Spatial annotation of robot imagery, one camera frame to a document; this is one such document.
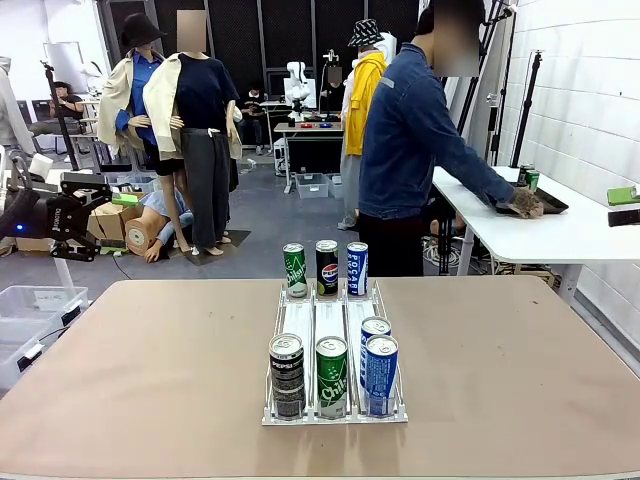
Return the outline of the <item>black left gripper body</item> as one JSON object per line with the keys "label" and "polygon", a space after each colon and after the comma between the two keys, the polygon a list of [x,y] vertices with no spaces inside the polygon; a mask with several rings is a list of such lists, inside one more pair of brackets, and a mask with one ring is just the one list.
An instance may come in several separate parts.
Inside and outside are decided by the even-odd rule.
{"label": "black left gripper body", "polygon": [[7,191],[7,236],[56,241],[93,240],[92,206],[86,196],[48,195],[29,189]]}

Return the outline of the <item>person's right hand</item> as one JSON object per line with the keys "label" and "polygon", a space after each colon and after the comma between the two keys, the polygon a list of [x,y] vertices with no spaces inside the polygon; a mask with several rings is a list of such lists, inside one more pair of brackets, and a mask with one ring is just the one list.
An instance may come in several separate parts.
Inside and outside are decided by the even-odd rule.
{"label": "person's right hand", "polygon": [[522,218],[540,218],[544,214],[543,204],[531,190],[524,187],[514,189],[508,206]]}

